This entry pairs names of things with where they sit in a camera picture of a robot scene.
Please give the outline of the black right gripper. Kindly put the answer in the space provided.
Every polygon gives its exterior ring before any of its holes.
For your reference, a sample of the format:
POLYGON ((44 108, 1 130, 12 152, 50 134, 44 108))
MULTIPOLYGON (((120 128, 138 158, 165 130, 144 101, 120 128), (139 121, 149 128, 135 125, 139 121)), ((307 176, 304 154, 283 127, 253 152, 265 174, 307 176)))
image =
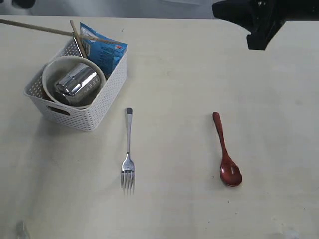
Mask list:
POLYGON ((250 32, 250 50, 265 50, 286 21, 318 21, 317 0, 220 0, 212 4, 215 18, 250 32))

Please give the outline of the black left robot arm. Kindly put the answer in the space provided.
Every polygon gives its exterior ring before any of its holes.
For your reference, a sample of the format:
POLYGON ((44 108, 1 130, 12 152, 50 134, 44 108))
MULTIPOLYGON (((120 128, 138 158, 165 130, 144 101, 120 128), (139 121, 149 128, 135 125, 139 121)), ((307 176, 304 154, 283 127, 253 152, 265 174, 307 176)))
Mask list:
POLYGON ((11 5, 16 8, 29 9, 32 8, 36 0, 12 0, 11 5))

